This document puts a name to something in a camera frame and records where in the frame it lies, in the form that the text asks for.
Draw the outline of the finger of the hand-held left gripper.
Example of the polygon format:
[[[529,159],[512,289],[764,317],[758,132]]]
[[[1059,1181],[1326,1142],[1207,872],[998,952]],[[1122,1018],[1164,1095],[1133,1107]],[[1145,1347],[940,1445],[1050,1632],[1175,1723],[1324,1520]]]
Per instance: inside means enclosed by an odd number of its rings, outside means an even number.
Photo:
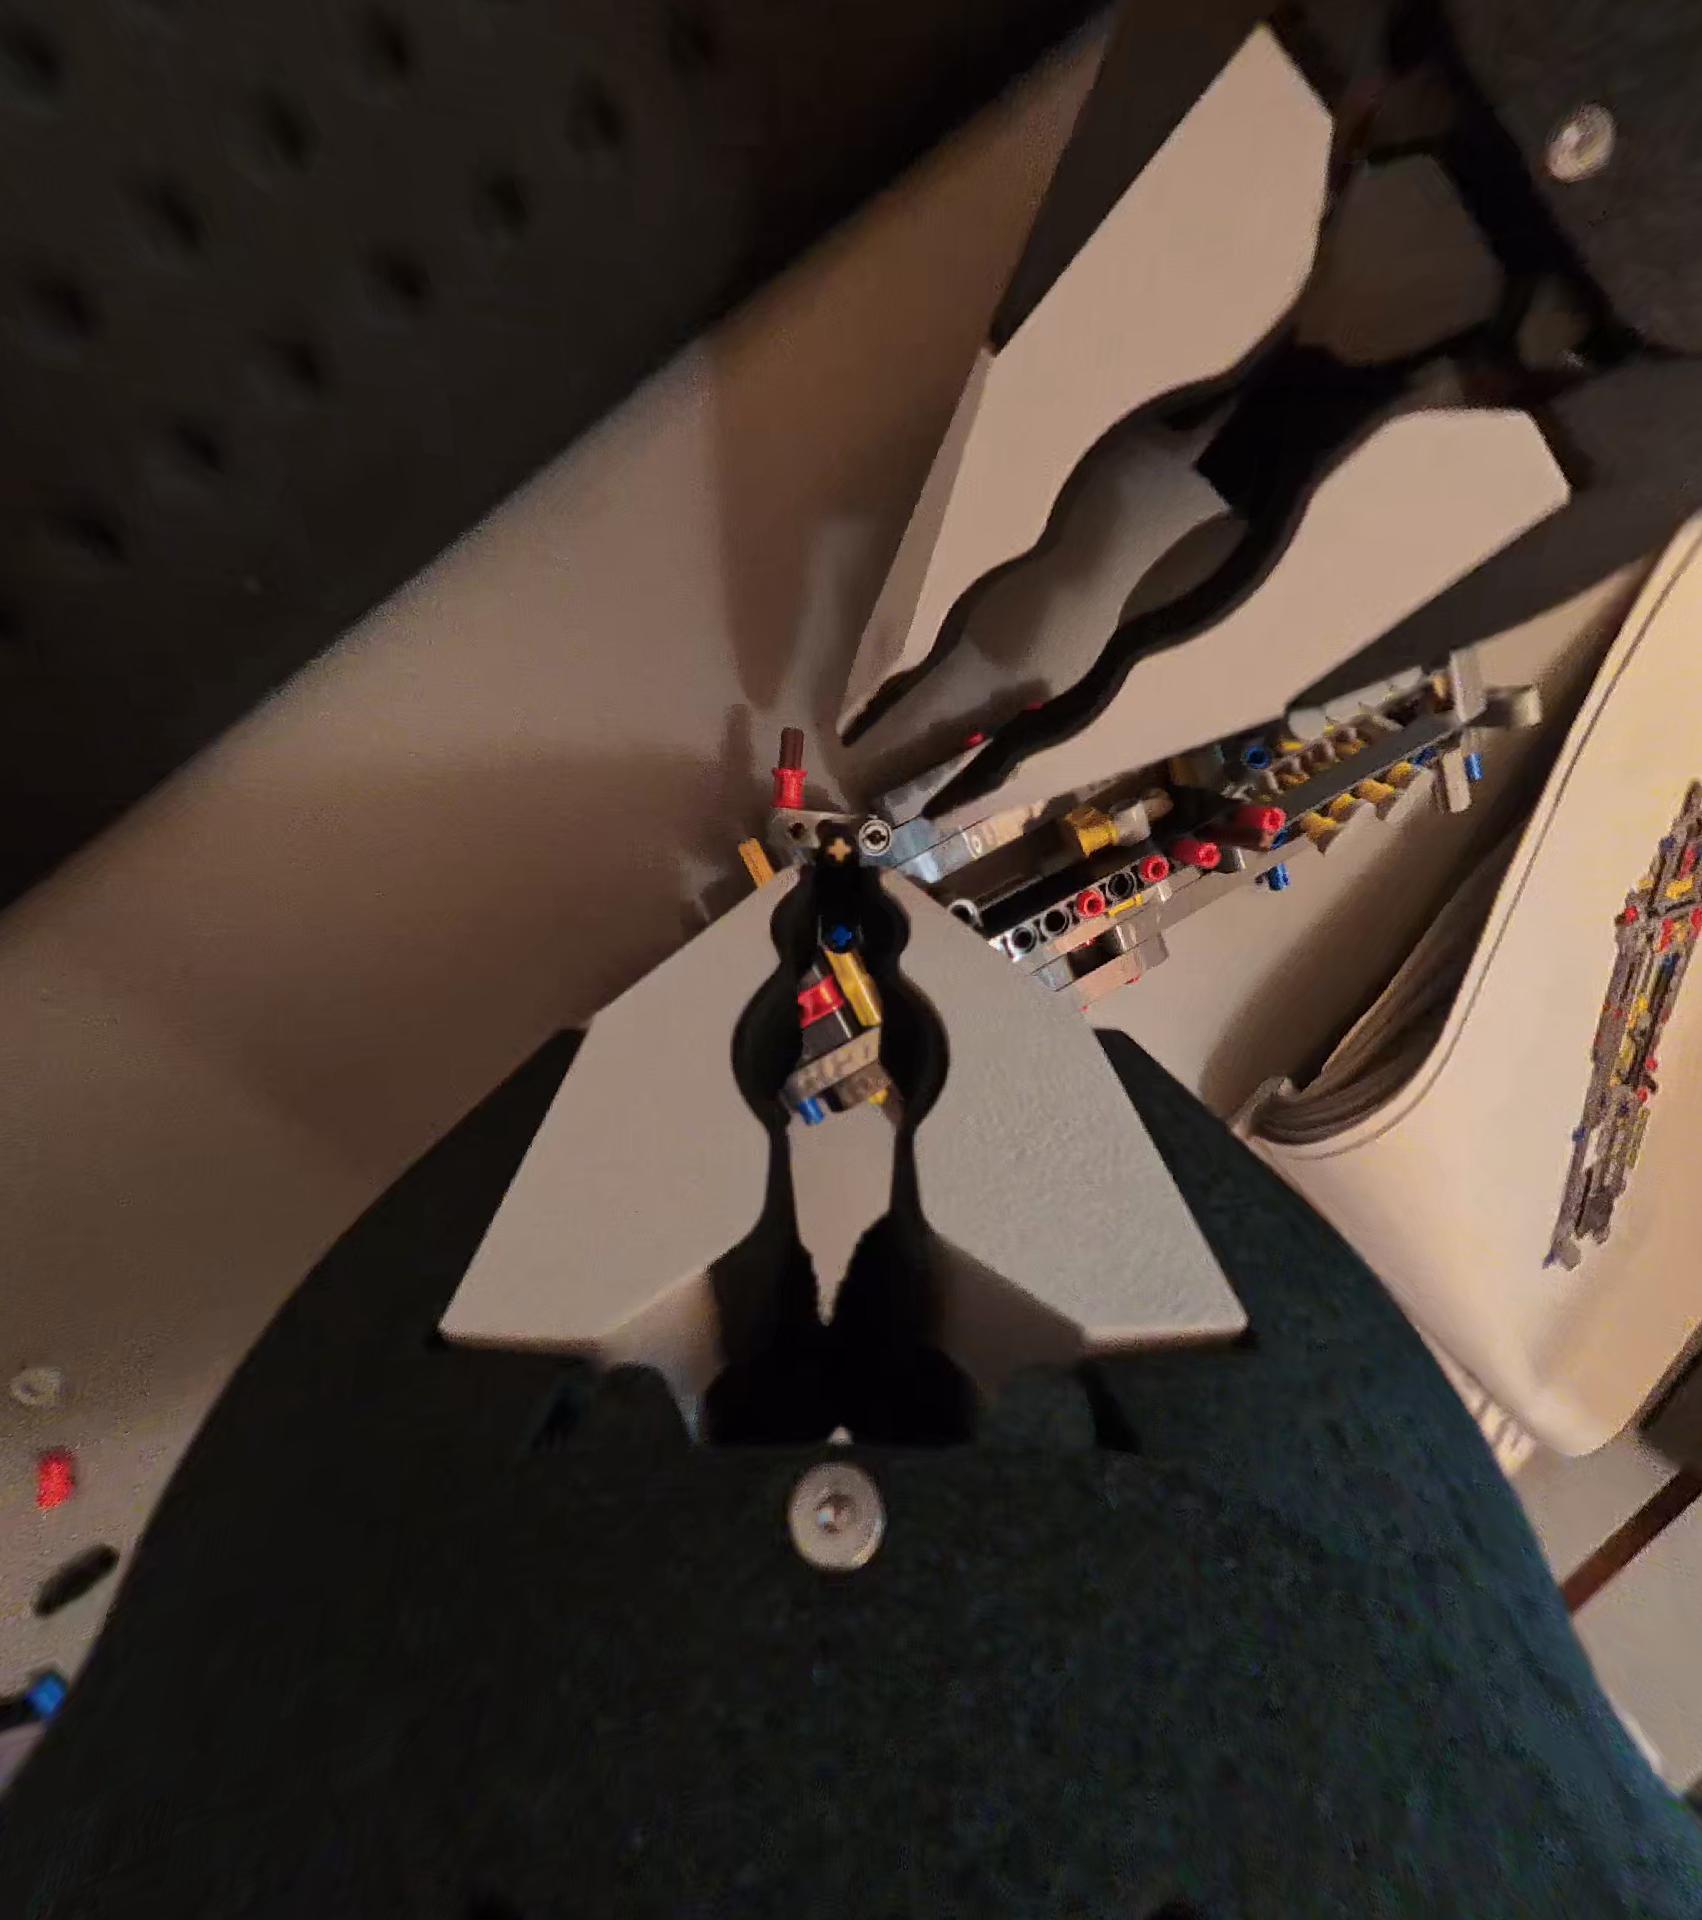
[[[1276,553],[1217,607],[1129,623],[1078,683],[979,746],[922,814],[1041,803],[1275,722],[1569,497],[1532,413],[1400,413],[1318,479]]]
[[[1233,386],[1293,313],[1337,118],[1270,24],[1119,24],[937,447],[838,707],[861,740],[1041,548],[1133,417]]]

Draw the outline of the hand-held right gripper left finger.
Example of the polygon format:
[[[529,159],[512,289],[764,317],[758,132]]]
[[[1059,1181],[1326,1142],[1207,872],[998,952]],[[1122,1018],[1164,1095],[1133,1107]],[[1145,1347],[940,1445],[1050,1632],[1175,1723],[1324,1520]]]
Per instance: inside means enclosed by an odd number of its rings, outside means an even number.
[[[440,1316],[446,1342],[650,1368],[694,1413],[722,1365],[711,1269],[769,1196],[732,1043],[797,881],[774,875],[587,1023]]]

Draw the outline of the scattered small lego pins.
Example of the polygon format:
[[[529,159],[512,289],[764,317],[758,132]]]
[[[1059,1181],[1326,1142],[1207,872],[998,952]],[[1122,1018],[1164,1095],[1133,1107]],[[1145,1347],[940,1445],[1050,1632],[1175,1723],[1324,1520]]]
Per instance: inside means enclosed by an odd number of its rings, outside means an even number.
[[[0,1387],[0,1750],[65,1703],[126,1555],[75,1416],[51,1359]]]

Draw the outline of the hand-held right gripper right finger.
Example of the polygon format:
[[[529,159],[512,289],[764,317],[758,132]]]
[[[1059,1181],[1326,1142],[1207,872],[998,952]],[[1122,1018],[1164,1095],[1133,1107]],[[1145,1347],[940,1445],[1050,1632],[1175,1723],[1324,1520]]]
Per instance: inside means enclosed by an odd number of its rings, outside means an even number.
[[[898,1103],[868,1223],[870,1431],[975,1431],[1014,1379],[1235,1342],[1224,1274],[1084,1016],[868,875]]]

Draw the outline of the lego instruction booklet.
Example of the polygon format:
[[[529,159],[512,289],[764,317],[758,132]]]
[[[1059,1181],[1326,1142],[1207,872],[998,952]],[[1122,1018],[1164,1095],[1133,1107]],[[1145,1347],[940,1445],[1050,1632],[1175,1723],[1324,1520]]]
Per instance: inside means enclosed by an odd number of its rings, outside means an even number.
[[[1508,855],[1238,1128],[1444,1362],[1577,1458],[1702,1330],[1702,514]]]

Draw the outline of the grey lego car chassis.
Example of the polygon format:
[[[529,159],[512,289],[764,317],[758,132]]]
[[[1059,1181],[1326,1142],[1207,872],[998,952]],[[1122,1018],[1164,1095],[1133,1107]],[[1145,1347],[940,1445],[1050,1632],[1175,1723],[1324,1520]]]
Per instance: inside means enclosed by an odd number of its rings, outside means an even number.
[[[1147,762],[1105,785],[1011,805],[962,828],[922,805],[987,744],[898,785],[864,814],[805,805],[805,736],[784,731],[764,839],[741,853],[758,885],[813,867],[817,828],[859,830],[864,867],[907,881],[1026,982],[1089,1007],[1166,958],[1177,923],[1246,888],[1284,892],[1307,852],[1363,814],[1381,819],[1427,784],[1462,811],[1485,776],[1488,731],[1543,722],[1537,683],[1490,683],[1473,645],[1443,668],[1363,685],[1323,707]],[[887,1103],[885,1005],[864,930],[831,958],[818,921],[797,974],[799,1054],[781,1099],[817,1126]]]

